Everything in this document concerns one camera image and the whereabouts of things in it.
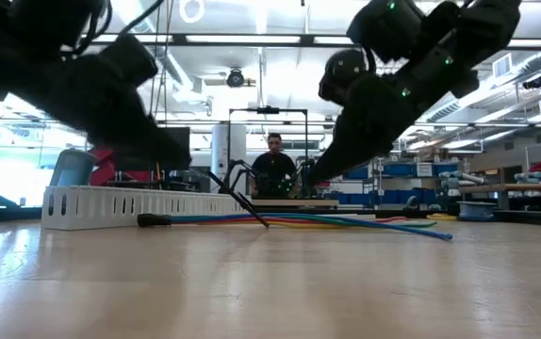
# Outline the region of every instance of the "computer screen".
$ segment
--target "computer screen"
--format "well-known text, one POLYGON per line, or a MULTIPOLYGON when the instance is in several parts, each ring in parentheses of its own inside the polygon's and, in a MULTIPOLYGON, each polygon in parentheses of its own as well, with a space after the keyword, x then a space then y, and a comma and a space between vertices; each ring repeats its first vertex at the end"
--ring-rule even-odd
MULTIPOLYGON (((190 128, 188 127, 169 127, 163 128, 169 136, 171 136, 174 141, 176 141, 180 146, 185 149, 189 149, 190 146, 190 128)), ((127 171, 127 170, 155 170, 156 164, 150 162, 139 153, 135 153, 131 150, 126 149, 114 149, 114 164, 116 170, 127 171)), ((159 164, 161 170, 188 170, 189 161, 184 162, 161 162, 159 164)))

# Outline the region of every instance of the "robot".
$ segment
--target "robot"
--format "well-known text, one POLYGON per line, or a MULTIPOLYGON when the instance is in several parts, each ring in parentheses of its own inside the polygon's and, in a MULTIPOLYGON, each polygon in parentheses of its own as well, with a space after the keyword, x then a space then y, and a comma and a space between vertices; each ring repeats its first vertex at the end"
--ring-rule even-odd
MULTIPOLYGON (((147 118, 136 90, 158 69, 128 32, 163 1, 101 53, 83 55, 109 25, 109 0, 0 0, 0 101, 13 93, 86 131, 92 142, 132 147, 152 161, 189 160, 189 150, 147 118), (103 13, 106 21, 97 29, 103 13)), ((509 43, 520 2, 443 2, 425 16, 412 0, 370 1, 347 31, 360 49, 332 56, 320 80, 320 98, 343 111, 333 143, 307 175, 309 184, 388 153, 392 141, 447 92, 461 98, 475 90, 472 68, 509 43), (408 61, 396 73, 377 75, 374 55, 408 61)))
POLYGON ((346 33, 361 48, 331 56, 320 80, 320 98, 343 110, 308 180, 331 179, 387 155, 393 140, 449 91, 462 98, 477 89, 472 68, 510 42, 520 3, 477 0, 458 7, 446 1, 425 16, 412 0, 370 1, 346 33), (408 61, 378 75, 374 56, 408 61))

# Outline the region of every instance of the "ceiling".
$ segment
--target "ceiling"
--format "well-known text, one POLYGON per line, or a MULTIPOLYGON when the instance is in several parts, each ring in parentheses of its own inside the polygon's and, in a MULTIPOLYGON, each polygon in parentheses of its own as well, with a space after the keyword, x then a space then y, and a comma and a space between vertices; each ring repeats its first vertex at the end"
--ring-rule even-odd
MULTIPOLYGON (((205 9, 201 19, 190 23, 189 18, 197 16, 200 10, 198 3, 175 0, 166 1, 160 11, 154 12, 147 20, 153 33, 343 35, 354 14, 367 2, 341 0, 337 5, 337 1, 332 0, 306 0, 305 6, 302 7, 301 1, 298 0, 204 0, 205 9)), ((153 3, 154 0, 112 0, 114 15, 107 33, 118 33, 125 27, 126 22, 134 19, 153 3)), ((437 4, 435 1, 416 1, 416 3, 426 12, 437 4)), ((521 9, 522 19, 515 36, 541 38, 541 1, 524 1, 521 9)), ((97 53, 101 48, 93 46, 87 53, 97 53)), ((262 103, 282 108, 306 108, 311 112, 311 120, 322 121, 324 116, 335 116, 340 112, 339 106, 324 102, 318 97, 318 85, 325 62, 338 50, 171 46, 168 50, 169 55, 172 56, 176 66, 185 72, 193 86, 179 89, 169 80, 167 87, 161 89, 160 78, 164 73, 161 70, 156 79, 139 88, 139 93, 147 110, 151 107, 159 120, 163 117, 171 121, 220 121, 227 119, 228 108, 262 103), (254 87, 241 89, 226 87, 223 79, 233 68, 242 69, 245 77, 252 79, 254 87)), ((476 69, 479 71, 479 77, 490 78, 492 63, 509 53, 499 52, 478 65, 476 69)), ((537 52, 511 52, 512 64, 516 65, 536 54, 537 52)), ((394 72, 401 64, 402 62, 388 65, 378 63, 379 72, 394 72)), ((520 98, 522 100, 531 98, 535 94, 524 92, 522 96, 519 94, 516 96, 515 86, 510 85, 469 107, 478 109, 478 112, 482 111, 483 113, 480 113, 482 116, 513 105, 520 98)), ((451 96, 446 96, 430 111, 453 100, 451 96)), ((25 103, 22 104, 17 100, 7 103, 6 106, 15 112, 29 110, 25 108, 25 103)), ((281 119, 297 120, 299 118, 296 115, 285 115, 281 119)), ((470 121, 470 115, 460 114, 460 116, 459 121, 470 121)), ((243 119, 261 120, 268 117, 260 118, 252 115, 243 119)), ((268 127, 261 131, 279 129, 277 126, 268 127)), ((435 137, 434 134, 440 136, 444 129, 434 128, 432 131, 426 129, 426 132, 428 133, 423 136, 435 137)), ((454 131, 451 128, 448 132, 458 137, 457 133, 462 131, 454 131)), ((408 137, 407 140, 409 143, 419 142, 419 139, 414 137, 408 137)))

